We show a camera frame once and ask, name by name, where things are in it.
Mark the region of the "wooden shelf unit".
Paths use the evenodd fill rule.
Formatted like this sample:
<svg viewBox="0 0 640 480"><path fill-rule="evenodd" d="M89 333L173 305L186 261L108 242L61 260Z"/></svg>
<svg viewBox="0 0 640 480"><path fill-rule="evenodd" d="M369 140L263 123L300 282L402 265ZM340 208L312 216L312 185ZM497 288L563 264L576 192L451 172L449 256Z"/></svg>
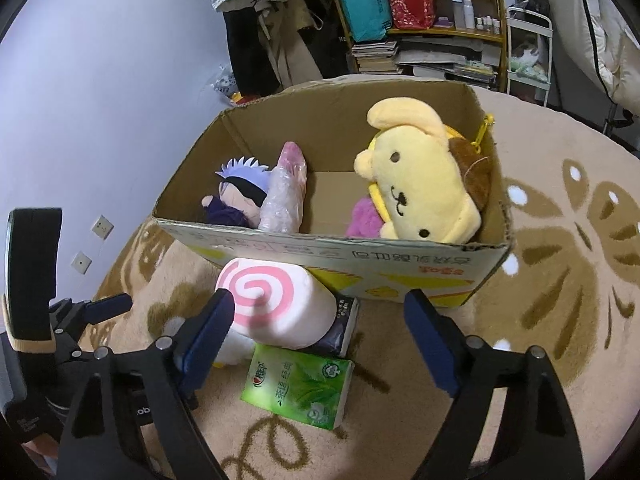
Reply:
<svg viewBox="0 0 640 480"><path fill-rule="evenodd" d="M504 0L335 1L357 72L506 90Z"/></svg>

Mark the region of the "pink swirl roll pillow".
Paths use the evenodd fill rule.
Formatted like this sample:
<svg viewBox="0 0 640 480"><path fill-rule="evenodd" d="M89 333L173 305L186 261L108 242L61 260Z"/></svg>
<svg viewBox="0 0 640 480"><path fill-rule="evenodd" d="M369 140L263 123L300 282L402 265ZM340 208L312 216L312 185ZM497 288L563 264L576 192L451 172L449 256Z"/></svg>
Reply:
<svg viewBox="0 0 640 480"><path fill-rule="evenodd" d="M231 292L232 330L254 340L291 350L307 348L329 331L337 300L302 266L235 258L217 278Z"/></svg>

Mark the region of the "stack of books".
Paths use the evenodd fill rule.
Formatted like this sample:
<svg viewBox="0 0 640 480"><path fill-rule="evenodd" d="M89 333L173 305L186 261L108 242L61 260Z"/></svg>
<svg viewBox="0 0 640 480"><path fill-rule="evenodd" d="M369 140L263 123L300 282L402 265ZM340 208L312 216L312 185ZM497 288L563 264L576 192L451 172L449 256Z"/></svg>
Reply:
<svg viewBox="0 0 640 480"><path fill-rule="evenodd" d="M398 44L396 41L378 41L368 44L354 44L350 54L355 59L360 73L397 74L396 63Z"/></svg>

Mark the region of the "pink fluffy plush toy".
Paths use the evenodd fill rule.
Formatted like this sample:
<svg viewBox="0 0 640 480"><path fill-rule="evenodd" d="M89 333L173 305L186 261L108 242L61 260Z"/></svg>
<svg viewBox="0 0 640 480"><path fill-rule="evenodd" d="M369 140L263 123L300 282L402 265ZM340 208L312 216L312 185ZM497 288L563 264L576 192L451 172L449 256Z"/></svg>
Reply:
<svg viewBox="0 0 640 480"><path fill-rule="evenodd" d="M384 221L370 197L358 200L346 230L347 237L379 238Z"/></svg>

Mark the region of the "pink tissue pack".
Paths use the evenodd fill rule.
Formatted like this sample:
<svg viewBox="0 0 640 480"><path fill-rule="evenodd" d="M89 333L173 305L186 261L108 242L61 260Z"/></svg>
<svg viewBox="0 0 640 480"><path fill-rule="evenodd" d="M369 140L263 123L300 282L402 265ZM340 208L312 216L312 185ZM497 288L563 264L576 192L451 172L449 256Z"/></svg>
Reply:
<svg viewBox="0 0 640 480"><path fill-rule="evenodd" d="M295 234L303 222L307 164L293 141L285 142L277 165L270 172L267 196L260 207L258 229Z"/></svg>

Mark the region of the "open cardboard box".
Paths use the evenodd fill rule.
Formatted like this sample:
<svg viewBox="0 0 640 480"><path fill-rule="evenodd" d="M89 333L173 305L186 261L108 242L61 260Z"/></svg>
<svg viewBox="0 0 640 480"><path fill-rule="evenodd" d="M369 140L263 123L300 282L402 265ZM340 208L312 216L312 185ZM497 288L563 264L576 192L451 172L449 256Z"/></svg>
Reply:
<svg viewBox="0 0 640 480"><path fill-rule="evenodd" d="M367 111L394 96L430 104L446 125L480 142L484 156L497 158L494 139L483 126L486 114L477 91L466 84L403 76L313 81L223 110L160 194L154 220L213 263L234 258L295 263L348 296L399 301L409 290L420 288L436 306L461 306L511 250L511 218L499 166L491 169L482 226L468 244L367 240L346 234L352 208L368 190L352 169L357 154L374 137ZM273 166L290 141L302 149L308 166L304 216L297 233L206 223L201 201L218 188L223 164L254 158Z"/></svg>

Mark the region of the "upper white wall socket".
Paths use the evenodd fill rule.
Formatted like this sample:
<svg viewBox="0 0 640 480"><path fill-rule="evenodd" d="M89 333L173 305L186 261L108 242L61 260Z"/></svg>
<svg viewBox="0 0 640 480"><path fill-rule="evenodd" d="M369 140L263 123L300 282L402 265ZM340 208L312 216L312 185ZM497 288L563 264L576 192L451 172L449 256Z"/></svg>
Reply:
<svg viewBox="0 0 640 480"><path fill-rule="evenodd" d="M99 216L91 227L91 231L99 237L100 240L106 240L114 229L114 224L105 218Z"/></svg>

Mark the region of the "green tissue pack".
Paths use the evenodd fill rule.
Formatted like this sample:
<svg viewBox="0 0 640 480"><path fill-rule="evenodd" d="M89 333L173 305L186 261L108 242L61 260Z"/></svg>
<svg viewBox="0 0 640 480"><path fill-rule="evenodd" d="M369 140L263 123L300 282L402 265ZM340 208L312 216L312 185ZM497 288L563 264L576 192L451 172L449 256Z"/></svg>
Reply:
<svg viewBox="0 0 640 480"><path fill-rule="evenodd" d="M325 430L341 425L354 363L258 344L241 400Z"/></svg>

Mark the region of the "white wall socket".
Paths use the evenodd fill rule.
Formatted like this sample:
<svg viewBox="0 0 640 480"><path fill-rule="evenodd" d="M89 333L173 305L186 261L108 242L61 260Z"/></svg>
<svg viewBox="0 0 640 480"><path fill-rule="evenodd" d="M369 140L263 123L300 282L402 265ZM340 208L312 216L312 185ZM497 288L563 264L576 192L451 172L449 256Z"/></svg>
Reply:
<svg viewBox="0 0 640 480"><path fill-rule="evenodd" d="M88 257L84 252L78 252L74 255L70 266L79 274L85 275L90 266L92 265L92 259Z"/></svg>
<svg viewBox="0 0 640 480"><path fill-rule="evenodd" d="M100 240L106 240L114 229L114 224L105 218L99 216L91 227L91 231L99 237Z"/></svg>

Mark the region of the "black hanging garment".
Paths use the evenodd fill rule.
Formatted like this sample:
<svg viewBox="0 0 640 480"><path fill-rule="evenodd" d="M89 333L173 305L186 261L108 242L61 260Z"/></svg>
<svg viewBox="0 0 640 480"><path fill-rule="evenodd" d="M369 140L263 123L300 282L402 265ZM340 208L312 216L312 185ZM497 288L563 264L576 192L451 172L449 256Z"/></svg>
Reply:
<svg viewBox="0 0 640 480"><path fill-rule="evenodd" d="M233 75L243 96L271 96L281 85L259 39L258 15L253 8L224 12Z"/></svg>

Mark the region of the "plastic bag of toys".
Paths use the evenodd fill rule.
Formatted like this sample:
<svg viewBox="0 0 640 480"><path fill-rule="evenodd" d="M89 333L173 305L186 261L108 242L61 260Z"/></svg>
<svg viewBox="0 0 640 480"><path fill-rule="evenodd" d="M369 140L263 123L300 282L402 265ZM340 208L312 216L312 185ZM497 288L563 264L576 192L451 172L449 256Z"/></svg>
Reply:
<svg viewBox="0 0 640 480"><path fill-rule="evenodd" d="M247 102L246 96L243 96L239 89L230 64L221 65L209 85L231 106L242 105Z"/></svg>

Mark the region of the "yellow dog plush toy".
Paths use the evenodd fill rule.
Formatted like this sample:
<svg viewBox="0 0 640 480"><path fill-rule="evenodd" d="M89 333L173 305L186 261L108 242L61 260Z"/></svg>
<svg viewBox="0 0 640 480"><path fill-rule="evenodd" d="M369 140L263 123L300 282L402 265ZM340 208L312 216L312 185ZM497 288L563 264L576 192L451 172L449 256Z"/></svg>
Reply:
<svg viewBox="0 0 640 480"><path fill-rule="evenodd" d="M384 240L465 244L482 226L491 160L454 136L433 107L388 98L367 112L378 133L355 158L369 185Z"/></svg>

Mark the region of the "purple haired plush doll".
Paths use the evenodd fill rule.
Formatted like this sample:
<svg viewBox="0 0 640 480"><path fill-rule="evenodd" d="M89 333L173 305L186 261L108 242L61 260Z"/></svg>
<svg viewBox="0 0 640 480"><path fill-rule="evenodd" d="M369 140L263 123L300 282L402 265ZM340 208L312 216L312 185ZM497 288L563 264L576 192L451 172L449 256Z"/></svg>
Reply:
<svg viewBox="0 0 640 480"><path fill-rule="evenodd" d="M255 157L232 158L216 172L220 177L217 195L206 195L201 204L205 222L213 226L255 229L260 208L269 190L270 168Z"/></svg>

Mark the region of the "white metal trolley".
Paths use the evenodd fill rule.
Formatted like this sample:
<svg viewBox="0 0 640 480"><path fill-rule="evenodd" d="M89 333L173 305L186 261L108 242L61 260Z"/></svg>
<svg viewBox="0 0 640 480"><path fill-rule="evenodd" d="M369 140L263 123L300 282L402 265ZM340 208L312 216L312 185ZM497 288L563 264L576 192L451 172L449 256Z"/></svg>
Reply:
<svg viewBox="0 0 640 480"><path fill-rule="evenodd" d="M546 107L552 84L552 21L540 12L509 6L506 47L506 93Z"/></svg>

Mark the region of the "beige hanging coat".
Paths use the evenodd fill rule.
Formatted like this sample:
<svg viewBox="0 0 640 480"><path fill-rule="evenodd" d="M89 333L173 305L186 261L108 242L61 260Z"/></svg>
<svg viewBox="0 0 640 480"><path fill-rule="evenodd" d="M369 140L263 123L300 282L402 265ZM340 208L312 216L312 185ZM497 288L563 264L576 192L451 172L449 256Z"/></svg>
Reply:
<svg viewBox="0 0 640 480"><path fill-rule="evenodd" d="M319 67L305 44L300 31L317 30L316 22L304 0L271 3L258 13L260 43L281 88L321 80Z"/></svg>

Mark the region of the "lower white wall socket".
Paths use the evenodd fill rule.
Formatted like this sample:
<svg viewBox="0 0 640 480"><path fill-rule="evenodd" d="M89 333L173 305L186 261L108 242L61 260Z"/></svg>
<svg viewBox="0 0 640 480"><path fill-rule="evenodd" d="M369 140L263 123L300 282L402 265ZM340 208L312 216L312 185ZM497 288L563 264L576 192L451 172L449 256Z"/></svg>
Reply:
<svg viewBox="0 0 640 480"><path fill-rule="evenodd" d="M70 266L79 274L85 275L90 266L92 265L92 259L88 257L84 252L78 252L74 255Z"/></svg>

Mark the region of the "teal bag on shelf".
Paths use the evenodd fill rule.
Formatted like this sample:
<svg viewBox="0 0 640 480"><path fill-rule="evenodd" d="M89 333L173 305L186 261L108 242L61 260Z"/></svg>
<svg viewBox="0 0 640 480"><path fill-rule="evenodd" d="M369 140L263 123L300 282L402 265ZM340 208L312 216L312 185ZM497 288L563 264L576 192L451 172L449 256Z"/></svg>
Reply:
<svg viewBox="0 0 640 480"><path fill-rule="evenodd" d="M393 25L388 0L340 0L340 3L355 42L382 40Z"/></svg>

